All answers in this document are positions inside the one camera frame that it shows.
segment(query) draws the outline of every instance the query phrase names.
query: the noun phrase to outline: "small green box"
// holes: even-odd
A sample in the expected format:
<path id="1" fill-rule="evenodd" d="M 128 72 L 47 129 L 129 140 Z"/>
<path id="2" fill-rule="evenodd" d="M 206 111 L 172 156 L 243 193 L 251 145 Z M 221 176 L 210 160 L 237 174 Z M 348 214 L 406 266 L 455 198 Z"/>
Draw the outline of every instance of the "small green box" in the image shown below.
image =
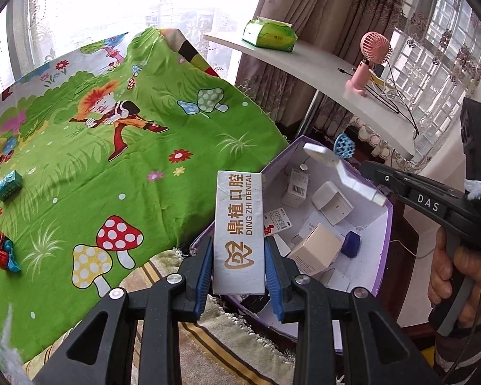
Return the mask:
<path id="1" fill-rule="evenodd" d="M 292 52 L 297 39 L 291 24 L 264 17 L 250 20 L 242 34 L 242 40 L 256 47 L 285 52 Z"/>
<path id="2" fill-rule="evenodd" d="M 16 171 L 9 172 L 0 181 L 0 201 L 5 201 L 23 187 L 23 178 Z"/>

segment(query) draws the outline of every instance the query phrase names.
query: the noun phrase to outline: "green cartoon blanket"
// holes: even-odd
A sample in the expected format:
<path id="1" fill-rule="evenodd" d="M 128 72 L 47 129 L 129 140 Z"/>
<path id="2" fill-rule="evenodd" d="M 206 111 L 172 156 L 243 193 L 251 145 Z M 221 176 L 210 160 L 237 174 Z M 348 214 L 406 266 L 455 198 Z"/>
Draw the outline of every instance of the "green cartoon blanket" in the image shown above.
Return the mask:
<path id="1" fill-rule="evenodd" d="M 0 269 L 0 332 L 12 307 L 23 360 L 135 267 L 192 242 L 213 219 L 218 170 L 259 171 L 285 148 L 207 67 L 147 29 L 52 60 L 0 95 L 0 180 L 23 177 L 0 201 L 21 267 Z"/>

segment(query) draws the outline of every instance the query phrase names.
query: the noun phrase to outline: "white shelf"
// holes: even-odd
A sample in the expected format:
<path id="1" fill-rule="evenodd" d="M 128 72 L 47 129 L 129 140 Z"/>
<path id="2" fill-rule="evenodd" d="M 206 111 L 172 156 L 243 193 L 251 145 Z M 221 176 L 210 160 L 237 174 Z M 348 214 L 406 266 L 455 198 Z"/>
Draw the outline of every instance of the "white shelf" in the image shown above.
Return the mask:
<path id="1" fill-rule="evenodd" d="M 345 85 L 350 77 L 338 68 L 352 72 L 353 65 L 337 56 L 299 40 L 293 52 L 287 53 L 252 46 L 237 33 L 205 33 L 204 38 L 254 56 L 306 82 L 361 118 L 404 158 L 415 155 L 413 125 L 372 96 L 362 97 L 347 91 Z M 404 107 L 402 111 L 409 117 Z"/>

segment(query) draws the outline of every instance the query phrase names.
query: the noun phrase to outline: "metal bolt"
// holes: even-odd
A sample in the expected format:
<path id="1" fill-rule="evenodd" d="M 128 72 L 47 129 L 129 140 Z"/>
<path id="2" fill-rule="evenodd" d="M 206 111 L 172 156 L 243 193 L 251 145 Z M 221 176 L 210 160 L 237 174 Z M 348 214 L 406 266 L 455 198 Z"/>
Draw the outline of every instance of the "metal bolt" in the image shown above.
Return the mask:
<path id="1" fill-rule="evenodd" d="M 295 280 L 299 285 L 306 285 L 310 282 L 310 277 L 308 275 L 298 275 L 295 277 Z"/>
<path id="2" fill-rule="evenodd" d="M 357 298 L 367 298 L 369 296 L 368 290 L 361 287 L 355 288 L 353 294 Z"/>
<path id="3" fill-rule="evenodd" d="M 121 288 L 114 288 L 109 292 L 109 297 L 113 300 L 118 300 L 124 295 L 124 291 Z"/>
<path id="4" fill-rule="evenodd" d="M 182 279 L 183 277 L 180 274 L 170 274 L 170 276 L 167 277 L 169 284 L 178 284 Z"/>

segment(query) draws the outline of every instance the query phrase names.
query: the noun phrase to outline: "teal box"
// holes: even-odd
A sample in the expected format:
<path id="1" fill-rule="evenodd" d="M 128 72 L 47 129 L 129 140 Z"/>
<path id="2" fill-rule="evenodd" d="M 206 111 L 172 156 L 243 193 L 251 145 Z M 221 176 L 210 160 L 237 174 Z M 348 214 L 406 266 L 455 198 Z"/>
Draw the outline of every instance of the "teal box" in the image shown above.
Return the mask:
<path id="1" fill-rule="evenodd" d="M 23 187 L 23 178 L 16 171 L 9 172 L 0 181 L 0 201 L 5 201 Z"/>

